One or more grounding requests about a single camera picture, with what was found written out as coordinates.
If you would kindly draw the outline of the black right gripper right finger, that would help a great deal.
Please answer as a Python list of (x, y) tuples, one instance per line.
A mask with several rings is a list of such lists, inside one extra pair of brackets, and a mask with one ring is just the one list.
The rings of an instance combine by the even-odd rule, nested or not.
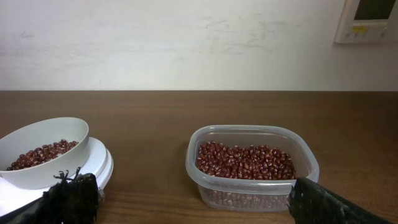
[(296, 224), (390, 224), (306, 177), (296, 180), (288, 208)]

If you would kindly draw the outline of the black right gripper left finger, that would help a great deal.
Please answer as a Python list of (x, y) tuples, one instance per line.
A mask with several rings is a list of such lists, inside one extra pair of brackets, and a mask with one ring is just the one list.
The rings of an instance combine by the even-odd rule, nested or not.
[(1, 224), (93, 224), (97, 220), (100, 190), (92, 173), (70, 178), (60, 171), (54, 186), (27, 205), (1, 217)]

